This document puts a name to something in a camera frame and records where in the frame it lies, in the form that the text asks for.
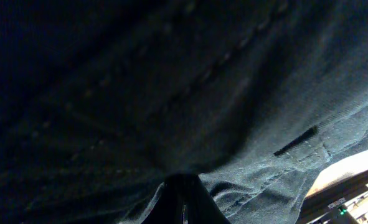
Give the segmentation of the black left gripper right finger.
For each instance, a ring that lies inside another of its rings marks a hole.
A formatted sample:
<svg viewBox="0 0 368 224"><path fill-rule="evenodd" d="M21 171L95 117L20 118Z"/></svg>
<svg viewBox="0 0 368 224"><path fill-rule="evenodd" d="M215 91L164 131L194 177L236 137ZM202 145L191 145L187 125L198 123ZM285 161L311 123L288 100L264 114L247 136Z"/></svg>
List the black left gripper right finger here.
<svg viewBox="0 0 368 224"><path fill-rule="evenodd" d="M230 224L198 175L183 175L183 197L188 224Z"/></svg>

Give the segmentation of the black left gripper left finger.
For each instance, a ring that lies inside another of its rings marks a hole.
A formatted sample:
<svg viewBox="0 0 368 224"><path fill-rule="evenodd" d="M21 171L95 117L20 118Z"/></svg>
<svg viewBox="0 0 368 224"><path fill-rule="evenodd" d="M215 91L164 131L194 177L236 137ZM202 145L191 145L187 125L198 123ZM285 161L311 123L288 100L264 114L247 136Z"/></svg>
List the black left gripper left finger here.
<svg viewBox="0 0 368 224"><path fill-rule="evenodd" d="M183 224L183 184L183 175L168 177L160 198L142 224Z"/></svg>

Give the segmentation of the black shorts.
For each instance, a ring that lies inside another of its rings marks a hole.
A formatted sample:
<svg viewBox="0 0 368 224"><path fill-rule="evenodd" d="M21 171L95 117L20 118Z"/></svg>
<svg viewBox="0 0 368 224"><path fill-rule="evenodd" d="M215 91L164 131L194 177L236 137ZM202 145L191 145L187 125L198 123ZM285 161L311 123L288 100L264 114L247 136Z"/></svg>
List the black shorts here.
<svg viewBox="0 0 368 224"><path fill-rule="evenodd" d="M368 149L368 1L0 0L0 223L142 223L198 175L295 223Z"/></svg>

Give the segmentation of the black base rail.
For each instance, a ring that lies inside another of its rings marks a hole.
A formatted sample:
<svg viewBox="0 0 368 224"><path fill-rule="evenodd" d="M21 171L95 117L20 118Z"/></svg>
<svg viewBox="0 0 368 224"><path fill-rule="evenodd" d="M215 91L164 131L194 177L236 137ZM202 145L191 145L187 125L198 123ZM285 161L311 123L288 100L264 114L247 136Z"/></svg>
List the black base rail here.
<svg viewBox="0 0 368 224"><path fill-rule="evenodd" d="M296 224L312 222L368 191L368 170L306 198Z"/></svg>

